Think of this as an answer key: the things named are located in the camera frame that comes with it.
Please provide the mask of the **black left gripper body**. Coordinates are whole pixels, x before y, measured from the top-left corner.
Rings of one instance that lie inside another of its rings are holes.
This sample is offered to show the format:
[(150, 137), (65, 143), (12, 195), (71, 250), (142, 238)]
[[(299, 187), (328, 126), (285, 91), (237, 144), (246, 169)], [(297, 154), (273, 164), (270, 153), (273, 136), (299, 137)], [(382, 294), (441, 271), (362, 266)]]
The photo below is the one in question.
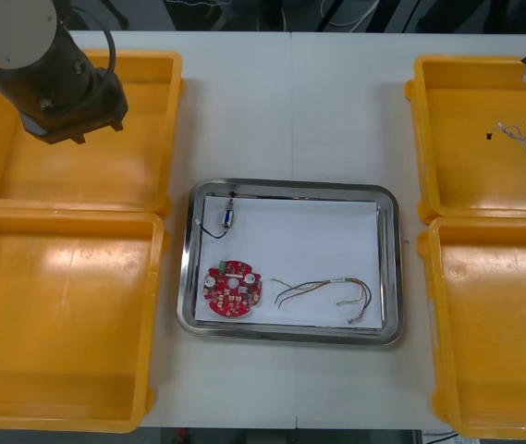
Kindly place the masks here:
[(82, 134), (103, 128), (112, 128), (121, 122), (128, 112), (128, 102), (122, 83), (115, 73), (108, 74), (103, 68), (96, 69), (98, 88), (86, 104), (77, 104), (69, 109), (44, 110), (37, 118), (20, 114), (24, 130), (36, 139), (55, 144)]

